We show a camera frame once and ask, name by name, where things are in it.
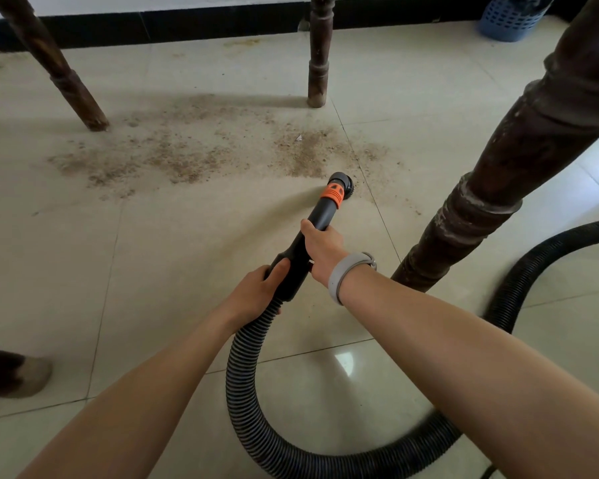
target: white wall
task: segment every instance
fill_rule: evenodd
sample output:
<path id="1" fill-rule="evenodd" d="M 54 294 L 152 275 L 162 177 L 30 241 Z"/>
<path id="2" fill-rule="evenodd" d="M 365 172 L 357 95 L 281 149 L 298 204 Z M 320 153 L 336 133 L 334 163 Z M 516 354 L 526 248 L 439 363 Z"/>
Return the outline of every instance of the white wall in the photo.
<path id="1" fill-rule="evenodd" d="M 120 13 L 125 11 L 169 10 L 175 8 L 297 1 L 309 0 L 29 0 L 36 14 L 40 16 Z"/>

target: human arm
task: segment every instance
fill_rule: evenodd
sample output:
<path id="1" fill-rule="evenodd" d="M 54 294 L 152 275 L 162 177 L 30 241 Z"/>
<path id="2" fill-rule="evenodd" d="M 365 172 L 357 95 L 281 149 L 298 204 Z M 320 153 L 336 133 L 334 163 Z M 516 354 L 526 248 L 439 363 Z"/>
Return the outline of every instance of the human arm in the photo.
<path id="1" fill-rule="evenodd" d="M 18 479 L 140 479 L 167 446 L 229 337 L 261 314 L 288 273 L 284 259 L 248 273 L 189 335 L 129 371 L 58 433 Z"/>
<path id="2" fill-rule="evenodd" d="M 347 255 L 332 228 L 302 222 L 313 277 Z M 599 395 L 476 315 L 367 265 L 339 297 L 422 393 L 508 479 L 599 478 Z"/>

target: left hand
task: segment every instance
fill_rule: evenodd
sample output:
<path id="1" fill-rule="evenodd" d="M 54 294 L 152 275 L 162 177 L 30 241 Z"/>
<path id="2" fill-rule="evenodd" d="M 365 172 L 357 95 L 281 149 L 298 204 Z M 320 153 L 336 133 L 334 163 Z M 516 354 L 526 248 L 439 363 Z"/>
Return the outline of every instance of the left hand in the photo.
<path id="1" fill-rule="evenodd" d="M 218 310 L 225 312 L 229 317 L 233 333 L 263 313 L 271 302 L 277 286 L 289 273 L 291 262 L 287 258 L 281 259 L 264 279 L 268 268 L 269 265 L 262 265 L 247 273 L 229 297 L 219 305 Z"/>

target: vacuum cleaner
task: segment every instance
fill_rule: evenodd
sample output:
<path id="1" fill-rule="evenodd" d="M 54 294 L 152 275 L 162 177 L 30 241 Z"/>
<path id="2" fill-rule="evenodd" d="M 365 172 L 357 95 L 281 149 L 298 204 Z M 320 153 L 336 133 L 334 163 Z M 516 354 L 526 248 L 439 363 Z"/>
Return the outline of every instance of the vacuum cleaner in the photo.
<path id="1" fill-rule="evenodd" d="M 351 178 L 344 173 L 335 173 L 328 179 L 326 189 L 308 217 L 315 228 L 323 231 L 330 224 L 353 189 Z M 511 333 L 537 277 L 564 255 L 597 243 L 599 222 L 581 225 L 543 241 L 511 268 L 483 318 Z M 278 254 L 271 269 L 284 257 L 291 261 L 288 275 L 264 312 L 236 333 L 226 370 L 231 423 L 248 455 L 277 479 L 402 479 L 431 465 L 462 435 L 438 410 L 433 410 L 393 443 L 349 455 L 322 455 L 302 450 L 286 441 L 268 423 L 257 401 L 257 358 L 282 303 L 295 297 L 310 271 L 310 257 L 302 233 L 298 233 L 287 250 Z M 489 467 L 485 476 L 494 470 Z"/>

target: wooden table leg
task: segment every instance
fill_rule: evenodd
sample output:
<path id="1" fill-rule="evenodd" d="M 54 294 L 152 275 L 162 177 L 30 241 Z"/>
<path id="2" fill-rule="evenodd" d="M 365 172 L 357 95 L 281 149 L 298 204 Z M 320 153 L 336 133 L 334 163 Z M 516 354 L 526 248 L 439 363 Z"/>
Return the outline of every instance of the wooden table leg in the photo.
<path id="1" fill-rule="evenodd" d="M 103 131 L 108 120 L 78 74 L 71 69 L 28 0 L 0 0 L 0 14 L 24 46 L 49 72 L 51 80 L 91 131 Z"/>
<path id="2" fill-rule="evenodd" d="M 599 137 L 599 0 L 590 0 L 392 279 L 426 291 Z"/>
<path id="3" fill-rule="evenodd" d="M 310 62 L 308 63 L 308 105 L 326 104 L 328 52 L 333 38 L 335 0 L 310 0 Z"/>
<path id="4" fill-rule="evenodd" d="M 51 377 L 51 362 L 0 350 L 0 397 L 30 397 Z"/>

